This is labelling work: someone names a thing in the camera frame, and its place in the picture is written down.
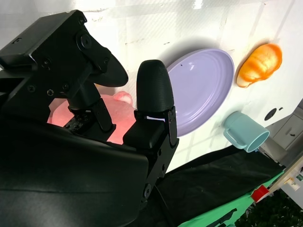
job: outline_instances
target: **black cloth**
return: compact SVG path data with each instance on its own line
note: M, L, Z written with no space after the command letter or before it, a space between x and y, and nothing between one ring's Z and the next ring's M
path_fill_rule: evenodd
M157 187L178 226L250 192L282 170L259 152L230 146L167 173ZM156 193L152 191L147 206L129 227L171 227Z

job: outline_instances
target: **screw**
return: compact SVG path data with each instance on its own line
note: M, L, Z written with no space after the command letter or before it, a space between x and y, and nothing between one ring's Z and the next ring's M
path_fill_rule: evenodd
M89 49L91 47L91 39L88 34L81 36L81 44L85 49Z
M152 192L152 187L150 184L146 185L145 190L144 190L144 198L148 198Z
M34 93L36 91L36 88L34 85L28 85L27 86L27 90L30 92L30 93Z
M53 90L49 89L49 90L47 91L47 95L48 95L48 96L53 96Z
M80 25L84 25L85 22L86 22L86 19L84 17L79 17L79 24Z
M62 88L63 88L63 91L69 91L70 90L70 85L68 83L64 83Z
M105 58L105 59L104 59L104 63L105 63L105 64L108 63L108 60L109 60L108 58Z
M46 70L50 70L51 69L50 66L51 66L51 62L49 61L49 59L46 58L42 63L42 67L45 68Z
M16 43L18 43L19 41L21 41L21 39L22 39L22 38L18 38L18 39L16 39L15 41L13 41L13 43L12 43L12 44L16 44Z

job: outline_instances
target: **mug handle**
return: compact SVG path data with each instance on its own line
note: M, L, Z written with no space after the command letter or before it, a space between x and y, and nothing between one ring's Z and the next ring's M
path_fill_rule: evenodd
M244 149L247 147L247 145L245 144L240 144L238 143L229 133L228 133L229 129L225 129L223 132L223 135L229 140L230 143L232 143L232 145L234 145L236 148L238 149Z

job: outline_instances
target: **pink object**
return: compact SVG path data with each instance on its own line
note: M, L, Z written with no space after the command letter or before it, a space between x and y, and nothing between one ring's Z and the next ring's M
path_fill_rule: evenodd
M133 99L127 92L120 91L113 96L101 95L108 112L112 118L113 124L116 124L116 130L109 137L108 141L117 144L123 144L123 136L134 124ZM52 118L48 123L63 127L73 114L68 110L68 102L65 101L53 112Z

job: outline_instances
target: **black hole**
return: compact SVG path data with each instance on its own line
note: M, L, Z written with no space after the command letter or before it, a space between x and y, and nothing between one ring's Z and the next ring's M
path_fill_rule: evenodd
M270 118L272 118L272 116L274 116L276 113L276 108L275 109L272 109L271 111L269 111L269 113L266 115L265 117L265 121L269 120Z

